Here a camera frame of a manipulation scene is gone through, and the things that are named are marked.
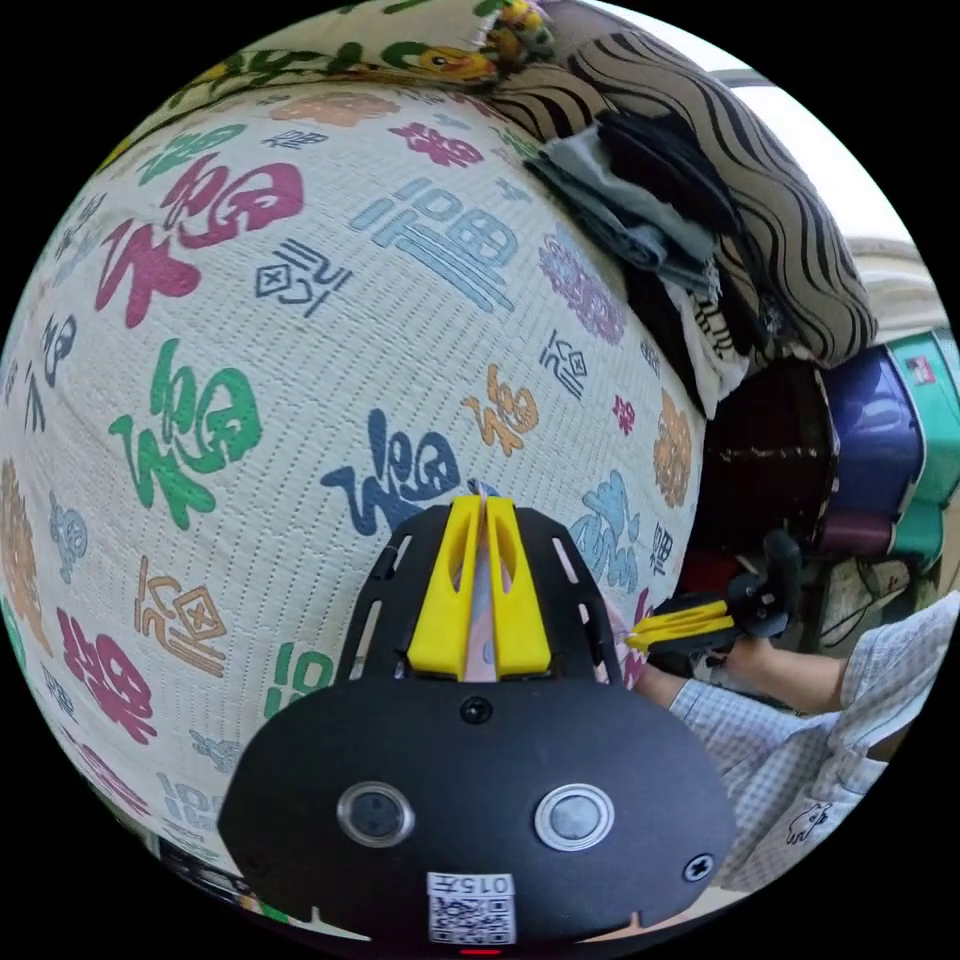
wrist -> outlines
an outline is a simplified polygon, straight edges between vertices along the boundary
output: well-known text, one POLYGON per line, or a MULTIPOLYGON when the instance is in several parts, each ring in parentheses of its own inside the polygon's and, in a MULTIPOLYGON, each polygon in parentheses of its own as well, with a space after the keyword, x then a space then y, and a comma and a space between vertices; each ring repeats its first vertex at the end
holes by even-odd
POLYGON ((732 663, 728 660, 731 672, 737 679, 759 688, 766 678, 777 675, 782 650, 778 650, 764 637, 741 640, 740 644, 740 655, 734 657, 732 663))

black and white striped fabric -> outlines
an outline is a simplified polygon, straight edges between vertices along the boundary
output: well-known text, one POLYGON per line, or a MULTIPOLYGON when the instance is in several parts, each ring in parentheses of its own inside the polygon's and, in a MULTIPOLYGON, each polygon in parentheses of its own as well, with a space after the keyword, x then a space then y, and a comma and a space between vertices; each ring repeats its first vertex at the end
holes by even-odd
MULTIPOLYGON (((801 346, 834 366, 870 345, 877 322, 840 228, 753 111, 693 61, 641 30, 590 40, 567 66, 621 109, 647 117, 672 112, 690 125, 730 188, 753 259, 783 314, 779 352, 801 346)), ((725 240, 717 262, 749 294, 749 275, 735 253, 725 240)), ((756 302, 755 289, 747 299, 756 302)), ((771 350, 776 355, 778 345, 771 350)))
POLYGON ((502 81, 484 99, 542 143, 572 137, 616 107, 556 64, 538 63, 502 81))

mattress cover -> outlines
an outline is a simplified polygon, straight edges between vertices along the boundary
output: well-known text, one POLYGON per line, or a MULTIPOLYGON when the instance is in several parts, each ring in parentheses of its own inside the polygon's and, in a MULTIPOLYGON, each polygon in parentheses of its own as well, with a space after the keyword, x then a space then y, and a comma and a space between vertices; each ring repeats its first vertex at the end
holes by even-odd
POLYGON ((167 849, 239 872, 244 744, 330 683, 390 530, 471 481, 563 522, 628 623, 673 593, 703 419, 535 148, 458 90, 248 89, 102 169, 38 262, 4 618, 64 752, 167 849))

yellow plastic part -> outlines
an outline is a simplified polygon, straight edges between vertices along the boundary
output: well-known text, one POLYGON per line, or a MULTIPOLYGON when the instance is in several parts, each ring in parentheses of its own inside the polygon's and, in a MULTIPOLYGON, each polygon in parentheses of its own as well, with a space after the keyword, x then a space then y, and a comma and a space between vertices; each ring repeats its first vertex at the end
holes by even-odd
POLYGON ((487 499, 487 539, 497 679, 545 673, 550 668, 550 644, 517 515, 506 497, 487 499), (503 587, 501 562, 510 576, 509 591, 503 587))
POLYGON ((726 602, 717 600, 714 603, 691 607, 689 610, 647 617, 630 631, 625 642, 641 653, 648 653, 657 643, 699 637, 704 633, 727 630, 733 626, 733 617, 727 612, 726 602))
POLYGON ((466 673, 482 508, 479 496, 455 497, 450 507, 420 619, 407 650, 410 666, 418 673, 460 681, 466 673))

blue fu character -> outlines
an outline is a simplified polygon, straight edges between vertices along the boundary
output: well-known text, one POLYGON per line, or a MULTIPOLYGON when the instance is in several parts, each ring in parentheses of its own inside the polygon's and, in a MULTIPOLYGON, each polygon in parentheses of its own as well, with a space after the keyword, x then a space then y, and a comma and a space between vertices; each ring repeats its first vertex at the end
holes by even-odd
POLYGON ((76 510, 64 510, 50 494, 50 536, 60 550, 60 576, 70 583, 73 565, 87 552, 87 525, 76 510))

